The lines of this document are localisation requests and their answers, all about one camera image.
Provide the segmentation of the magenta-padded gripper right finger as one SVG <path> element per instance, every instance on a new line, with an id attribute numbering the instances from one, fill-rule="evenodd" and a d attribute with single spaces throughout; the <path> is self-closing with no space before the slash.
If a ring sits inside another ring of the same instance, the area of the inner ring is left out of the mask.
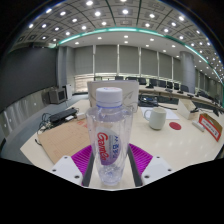
<path id="1" fill-rule="evenodd" d="M 150 184 L 174 172 L 162 157 L 152 156 L 133 144 L 129 145 L 128 157 L 136 187 Z"/>

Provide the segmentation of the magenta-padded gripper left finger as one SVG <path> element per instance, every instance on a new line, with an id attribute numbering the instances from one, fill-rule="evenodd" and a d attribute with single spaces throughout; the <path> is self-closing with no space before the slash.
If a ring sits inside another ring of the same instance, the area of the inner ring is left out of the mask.
<path id="1" fill-rule="evenodd" d="M 94 155 L 87 146 L 72 156 L 63 156 L 49 172 L 79 186 L 88 187 L 91 180 Z"/>

